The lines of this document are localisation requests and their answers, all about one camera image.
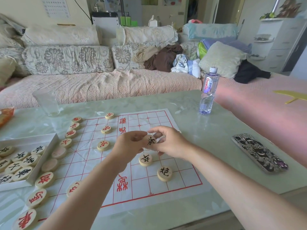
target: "clear glass cup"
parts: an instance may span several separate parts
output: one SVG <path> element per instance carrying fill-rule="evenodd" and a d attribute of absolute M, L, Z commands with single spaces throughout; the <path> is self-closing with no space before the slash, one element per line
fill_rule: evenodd
<path fill-rule="evenodd" d="M 48 116 L 57 116 L 59 114 L 60 110 L 55 90 L 43 88 L 33 92 L 32 95 Z"/>

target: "paper chessboard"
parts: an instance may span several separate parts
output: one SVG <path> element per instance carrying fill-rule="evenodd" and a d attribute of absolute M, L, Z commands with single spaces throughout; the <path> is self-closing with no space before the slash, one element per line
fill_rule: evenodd
<path fill-rule="evenodd" d="M 102 134 L 104 126 L 111 126 L 112 131 Z M 59 168 L 54 172 L 56 180 L 47 188 L 49 200 L 37 208 L 44 220 L 53 213 L 66 199 L 68 187 L 76 181 L 82 181 L 112 150 L 117 136 L 127 131 L 147 131 L 151 127 L 164 125 L 179 130 L 168 109 L 116 114 L 111 120 L 105 117 L 85 118 L 77 137 L 67 156 L 60 161 Z M 108 140 L 110 148 L 101 152 L 97 150 L 98 142 Z M 199 175 L 194 166 L 182 159 L 172 158 L 164 154 L 158 157 L 157 152 L 146 150 L 153 156 L 153 163 L 143 167 L 139 164 L 140 154 L 120 173 L 98 216 L 107 216 L 122 211 L 137 209 L 156 203 L 193 196 L 204 192 L 208 183 Z M 157 177 L 157 170 L 162 165 L 170 166 L 173 175 L 170 181 L 162 182 Z"/>

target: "patterned phone case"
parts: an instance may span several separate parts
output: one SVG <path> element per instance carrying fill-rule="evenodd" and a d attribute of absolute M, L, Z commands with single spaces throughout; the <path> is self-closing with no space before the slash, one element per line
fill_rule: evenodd
<path fill-rule="evenodd" d="M 288 165 L 249 134 L 234 135 L 232 140 L 265 172 L 279 172 Z"/>

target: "glass table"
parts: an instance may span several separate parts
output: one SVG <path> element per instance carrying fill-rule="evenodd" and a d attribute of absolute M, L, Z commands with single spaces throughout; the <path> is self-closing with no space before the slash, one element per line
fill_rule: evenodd
<path fill-rule="evenodd" d="M 41 108 L 16 110 L 14 118 L 0 129 L 0 140 L 57 133 L 60 138 L 67 123 L 75 116 L 95 117 L 102 112 L 128 113 L 167 108 L 182 134 L 191 142 L 209 150 L 238 171 L 272 191 L 283 194 L 307 187 L 307 169 L 294 161 L 270 141 L 237 119 L 231 112 L 214 103 L 210 115 L 198 113 L 201 91 L 173 92 L 85 103 L 61 105 L 57 117 L 44 115 Z M 289 165 L 287 172 L 265 174 L 238 146 L 231 136 L 248 133 Z M 25 206 L 33 187 L 0 192 L 0 230 L 10 229 Z M 195 220 L 206 219 L 229 211 L 214 189 L 173 201 L 97 217 L 92 229 L 170 229 Z"/>

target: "plastic bottle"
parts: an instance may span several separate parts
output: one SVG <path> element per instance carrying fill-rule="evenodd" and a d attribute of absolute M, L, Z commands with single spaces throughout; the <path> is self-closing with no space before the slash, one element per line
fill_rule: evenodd
<path fill-rule="evenodd" d="M 199 105 L 199 112 L 202 115 L 210 114 L 214 100 L 217 83 L 220 75 L 217 73 L 216 67 L 211 67 L 209 73 L 206 73 L 204 80 L 203 92 L 201 94 L 201 103 Z"/>

